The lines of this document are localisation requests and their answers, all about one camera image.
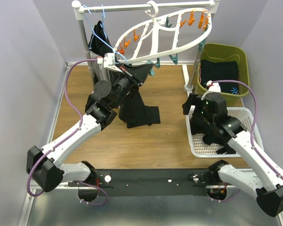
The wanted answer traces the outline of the white round clip hanger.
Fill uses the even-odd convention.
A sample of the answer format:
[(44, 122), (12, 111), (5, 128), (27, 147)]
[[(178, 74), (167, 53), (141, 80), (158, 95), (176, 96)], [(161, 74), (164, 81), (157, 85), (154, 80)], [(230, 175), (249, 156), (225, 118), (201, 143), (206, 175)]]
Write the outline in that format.
[(219, 1), (204, 0), (158, 4), (153, 0), (144, 5), (125, 6), (125, 9), (144, 9), (149, 19), (124, 32), (113, 50), (120, 62), (136, 64), (177, 55), (203, 44), (212, 31), (212, 16)]

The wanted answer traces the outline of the white clothes rack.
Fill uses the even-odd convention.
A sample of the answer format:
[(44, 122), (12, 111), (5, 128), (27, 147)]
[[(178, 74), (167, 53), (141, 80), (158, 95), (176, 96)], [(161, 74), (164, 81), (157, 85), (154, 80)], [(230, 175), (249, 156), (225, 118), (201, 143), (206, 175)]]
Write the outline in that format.
[[(125, 9), (125, 6), (138, 6), (140, 4), (135, 4), (135, 5), (118, 5), (118, 6), (101, 6), (101, 7), (87, 7), (86, 5), (82, 5), (80, 1), (78, 0), (74, 0), (72, 2), (72, 8), (74, 10), (75, 13), (75, 17), (76, 20), (78, 21), (79, 24), (79, 29), (81, 32), (81, 37), (83, 40), (83, 45), (84, 45), (84, 51), (85, 51), (85, 55), (86, 55), (86, 60), (88, 62), (88, 68), (90, 71), (90, 75), (92, 77), (94, 77), (94, 73), (93, 73), (93, 69), (92, 69), (92, 65), (90, 64), (91, 61), (91, 55), (90, 52), (88, 50), (88, 41), (87, 41), (87, 35), (85, 32), (85, 26), (84, 26), (84, 20), (87, 20), (86, 17), (86, 13), (92, 14), (92, 13), (101, 13), (102, 14), (102, 18), (105, 19), (105, 12), (119, 12), (119, 11), (136, 11), (136, 10), (142, 10), (142, 9), (134, 9), (134, 10), (130, 10), (130, 9)], [(203, 44), (199, 44), (198, 46), (198, 53), (197, 53), (197, 57), (194, 61), (194, 69), (197, 69), (197, 66), (200, 62), (200, 58), (201, 58), (201, 54), (203, 51), (203, 48), (206, 44), (206, 41)], [(113, 50), (113, 53), (115, 54), (115, 59), (120, 60), (120, 56), (118, 53), (116, 53)]]

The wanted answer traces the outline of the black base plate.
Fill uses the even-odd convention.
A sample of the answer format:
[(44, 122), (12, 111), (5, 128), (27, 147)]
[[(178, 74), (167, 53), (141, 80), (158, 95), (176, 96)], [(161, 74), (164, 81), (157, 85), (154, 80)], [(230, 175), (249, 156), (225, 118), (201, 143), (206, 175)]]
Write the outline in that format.
[(96, 177), (109, 197), (206, 196), (222, 184), (208, 169), (99, 169)]

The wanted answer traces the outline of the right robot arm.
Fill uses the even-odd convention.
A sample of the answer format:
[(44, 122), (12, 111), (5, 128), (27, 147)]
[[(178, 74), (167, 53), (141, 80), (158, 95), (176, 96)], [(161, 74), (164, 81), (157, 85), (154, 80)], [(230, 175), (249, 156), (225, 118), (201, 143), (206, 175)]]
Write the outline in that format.
[(190, 119), (192, 135), (204, 134), (205, 144), (222, 145), (220, 153), (236, 152), (256, 174), (251, 178), (230, 163), (219, 160), (209, 166), (205, 178), (214, 185), (231, 184), (253, 196), (271, 217), (283, 212), (283, 169), (261, 149), (240, 120), (228, 115), (225, 98), (218, 92), (189, 94), (182, 108), (185, 115), (194, 109)]

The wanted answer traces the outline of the teal plastic clip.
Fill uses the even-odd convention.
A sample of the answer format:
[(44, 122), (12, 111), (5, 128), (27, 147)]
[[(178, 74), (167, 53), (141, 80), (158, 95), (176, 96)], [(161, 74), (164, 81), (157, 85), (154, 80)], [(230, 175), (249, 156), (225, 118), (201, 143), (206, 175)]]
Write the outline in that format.
[(149, 72), (149, 75), (150, 76), (154, 76), (155, 75), (154, 67), (157, 68), (157, 69), (160, 68), (160, 58), (157, 58), (156, 62), (152, 62), (151, 60), (148, 60), (147, 64), (151, 64), (152, 65), (152, 68), (151, 68), (151, 70)]

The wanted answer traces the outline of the green laundry bin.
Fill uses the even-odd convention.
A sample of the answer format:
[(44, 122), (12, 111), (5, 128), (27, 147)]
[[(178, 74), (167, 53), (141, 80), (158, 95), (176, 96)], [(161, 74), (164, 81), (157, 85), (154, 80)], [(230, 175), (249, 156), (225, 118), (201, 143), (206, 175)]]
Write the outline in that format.
[(248, 62), (245, 52), (235, 46), (206, 43), (197, 66), (194, 81), (196, 94), (207, 91), (208, 81), (231, 80), (220, 83), (221, 95), (228, 106), (237, 106), (244, 96), (249, 94), (246, 87), (234, 81), (250, 85)]

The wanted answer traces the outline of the black cloth in bin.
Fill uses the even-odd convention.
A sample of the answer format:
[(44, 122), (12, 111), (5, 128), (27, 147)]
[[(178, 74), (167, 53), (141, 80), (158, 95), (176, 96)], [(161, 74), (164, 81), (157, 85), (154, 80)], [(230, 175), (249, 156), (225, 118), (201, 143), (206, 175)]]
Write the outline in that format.
[[(201, 60), (200, 62), (200, 83), (202, 87), (206, 88), (208, 81), (218, 80), (235, 80), (239, 78), (239, 68), (236, 61), (230, 62), (211, 62), (208, 60)], [(237, 83), (226, 82), (220, 83), (221, 91), (234, 95), (239, 94), (239, 87)]]

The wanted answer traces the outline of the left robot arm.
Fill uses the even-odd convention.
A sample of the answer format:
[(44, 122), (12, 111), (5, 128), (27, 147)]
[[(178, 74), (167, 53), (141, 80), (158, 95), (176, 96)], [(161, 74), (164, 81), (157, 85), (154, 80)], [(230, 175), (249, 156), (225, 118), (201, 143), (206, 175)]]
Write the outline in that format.
[(103, 131), (116, 117), (114, 111), (132, 91), (146, 81), (150, 64), (116, 66), (114, 84), (100, 80), (94, 85), (80, 120), (56, 140), (42, 148), (31, 147), (27, 153), (26, 171), (44, 192), (50, 192), (62, 182), (80, 181), (90, 186), (95, 181), (95, 169), (87, 161), (65, 164), (64, 160), (87, 139)]

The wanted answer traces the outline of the white perforated basket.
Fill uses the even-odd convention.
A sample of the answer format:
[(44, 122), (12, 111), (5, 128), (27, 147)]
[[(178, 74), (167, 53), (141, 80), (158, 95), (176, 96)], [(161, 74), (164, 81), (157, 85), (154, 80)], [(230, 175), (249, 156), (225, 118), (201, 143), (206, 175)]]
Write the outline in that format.
[[(195, 106), (190, 108), (189, 114), (186, 115), (186, 126), (187, 126), (187, 135), (189, 140), (189, 145), (191, 148), (191, 153), (199, 158), (237, 158), (240, 157), (239, 154), (217, 154), (217, 150), (223, 148), (219, 144), (212, 143), (207, 145), (203, 142), (204, 134), (195, 134), (191, 133), (191, 123), (190, 119), (194, 112)], [(228, 115), (236, 117), (239, 119), (243, 125), (247, 128), (248, 131), (251, 130), (253, 123), (252, 112), (245, 107), (228, 107)]]

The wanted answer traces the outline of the black hanging garment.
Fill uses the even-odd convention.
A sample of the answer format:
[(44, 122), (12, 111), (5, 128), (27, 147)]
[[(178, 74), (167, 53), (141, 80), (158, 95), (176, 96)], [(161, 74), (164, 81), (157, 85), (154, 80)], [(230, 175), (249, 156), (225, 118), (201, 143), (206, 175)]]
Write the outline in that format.
[[(104, 57), (106, 53), (113, 53), (103, 21), (99, 20), (96, 25), (91, 26), (91, 29), (92, 35), (88, 43), (89, 52), (92, 51), (101, 57)], [(146, 106), (139, 89), (135, 87), (133, 93), (126, 97), (120, 105), (119, 119), (126, 122), (128, 128), (160, 124), (159, 108)]]

